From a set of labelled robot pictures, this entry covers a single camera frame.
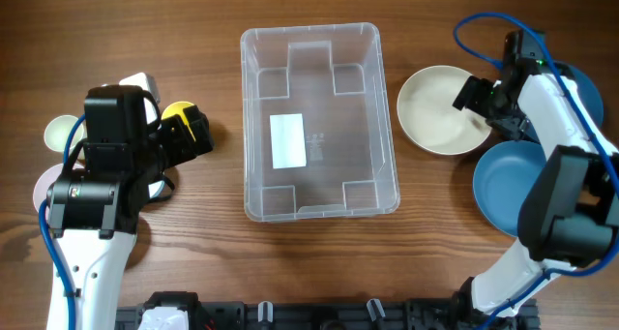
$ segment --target wooden table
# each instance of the wooden table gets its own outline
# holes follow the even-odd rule
[[[479,213],[473,169],[484,150],[436,157],[409,142],[396,115],[402,83],[437,64],[494,78],[460,50],[454,25],[501,11],[545,29],[555,58],[597,83],[604,131],[619,136],[616,0],[0,0],[0,328],[44,328],[51,263],[32,190],[61,162],[45,125],[79,115],[87,90],[137,72],[158,81],[162,106],[192,101],[212,121],[217,151],[178,167],[169,202],[147,206],[120,305],[157,290],[203,301],[365,301],[448,297],[513,242]],[[381,32],[401,205],[374,219],[262,225],[243,210],[241,34],[254,27],[369,21]],[[499,56],[512,27],[462,31]],[[538,295],[544,329],[611,329],[619,321],[619,263],[585,280],[562,278]]]

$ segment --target plastic container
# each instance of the plastic container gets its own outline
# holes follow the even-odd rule
[[[241,38],[245,211],[259,222],[399,205],[378,29],[251,29]]]

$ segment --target blue cable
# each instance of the blue cable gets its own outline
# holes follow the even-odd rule
[[[565,94],[565,97],[568,100],[568,102],[570,103],[570,106],[572,107],[572,110],[574,111],[576,117],[578,118],[578,121],[580,122],[580,124],[584,128],[585,132],[589,136],[589,139],[591,140],[591,142],[593,143],[594,147],[598,151],[598,154],[600,154],[600,158],[602,159],[602,162],[604,164],[606,172],[608,173],[608,176],[610,177],[610,182],[612,184],[612,187],[614,188],[615,193],[617,193],[617,195],[619,195],[619,177],[617,176],[617,171],[615,170],[614,166],[612,165],[612,162],[610,161],[610,156],[607,155],[607,153],[605,152],[604,148],[602,147],[602,144],[596,138],[595,134],[593,133],[593,129],[587,123],[587,120],[585,119],[584,114],[582,113],[580,108],[578,108],[578,105],[576,104],[574,98],[572,97],[572,94],[570,93],[570,90],[565,85],[565,82],[563,82],[563,79],[561,78],[561,75],[559,74],[559,71],[557,70],[557,67],[554,65],[554,61],[552,60],[552,57],[550,56],[550,52],[548,51],[548,49],[546,48],[546,46],[544,44],[544,41],[542,41],[542,39],[535,33],[535,31],[533,31],[530,27],[525,25],[520,20],[518,20],[518,19],[516,19],[516,18],[514,18],[514,17],[512,17],[510,15],[505,15],[505,14],[495,13],[495,12],[485,12],[485,13],[479,13],[479,14],[475,14],[475,15],[471,15],[469,17],[466,17],[465,19],[463,19],[461,22],[459,22],[456,25],[456,28],[454,29],[454,38],[456,39],[456,43],[459,46],[461,46],[464,50],[466,50],[467,52],[473,54],[474,56],[476,56],[478,58],[482,58],[482,59],[490,62],[492,65],[494,65],[497,69],[500,70],[502,65],[500,65],[500,64],[497,65],[498,60],[489,58],[489,57],[487,57],[487,56],[485,56],[483,54],[480,54],[480,53],[477,53],[477,52],[471,50],[467,46],[463,45],[460,42],[459,38],[457,37],[457,29],[459,29],[462,25],[468,23],[471,20],[474,20],[474,19],[477,19],[477,18],[483,18],[483,17],[495,17],[495,18],[501,18],[501,19],[508,20],[512,24],[514,24],[514,25],[518,26],[519,28],[521,28],[522,30],[524,30],[537,43],[537,45],[540,47],[540,49],[542,51],[542,54],[545,57],[546,62],[548,63],[548,67],[550,68],[550,71],[552,72],[552,74],[556,78],[557,83],[559,84],[559,87],[561,88],[561,90]],[[503,312],[503,311],[513,307],[518,302],[524,300],[533,291],[535,291],[535,289],[544,280],[549,280],[550,276],[553,273],[564,275],[564,276],[570,276],[570,277],[587,277],[587,276],[591,276],[594,273],[597,273],[597,272],[601,271],[602,269],[604,269],[610,263],[610,261],[612,261],[617,256],[618,253],[619,253],[619,236],[615,239],[615,242],[613,243],[612,247],[610,248],[610,251],[608,252],[608,254],[606,254],[604,256],[604,258],[601,259],[600,262],[598,262],[593,267],[590,267],[590,268],[587,268],[587,269],[584,269],[584,270],[579,270],[579,271],[565,271],[565,270],[560,270],[560,269],[556,269],[556,268],[549,268],[549,269],[545,270],[544,273],[542,274],[542,276],[540,276],[540,278],[538,278],[533,284],[531,284],[524,292],[522,292],[514,300],[509,300],[508,302],[506,302],[505,304],[503,304],[502,306],[500,306],[496,310],[494,310],[494,312],[492,312],[492,314],[490,314],[490,316],[486,319],[486,321],[482,325],[476,327],[475,330],[483,330],[483,329],[485,329],[487,326],[489,326],[494,321],[494,319],[501,312]]]
[[[67,293],[67,309],[69,311],[69,330],[75,330],[75,298],[74,298],[74,287],[71,282],[71,278],[65,269],[65,265],[62,262],[62,259],[56,252],[56,248],[54,247],[53,242],[51,241],[51,235],[49,235],[49,229],[47,228],[47,221],[45,220],[45,208],[47,207],[47,199],[44,199],[39,207],[39,228],[41,229],[41,235],[43,236],[43,240],[45,241],[45,246],[47,247],[47,251],[51,256],[51,260],[54,262],[56,266],[56,270],[58,270],[58,275],[60,276],[60,280],[62,281],[62,285],[65,288],[65,293]]]
[[[69,149],[71,149],[71,142],[74,139],[75,132],[77,132],[77,128],[79,128],[79,125],[82,124],[82,122],[84,122],[85,119],[86,119],[86,115],[85,114],[83,114],[79,118],[77,118],[77,122],[75,122],[74,127],[69,132],[69,137],[67,138],[67,144],[65,144],[65,152],[63,152],[63,154],[62,154],[62,163],[63,164],[65,164],[67,162],[67,160],[69,159]]]

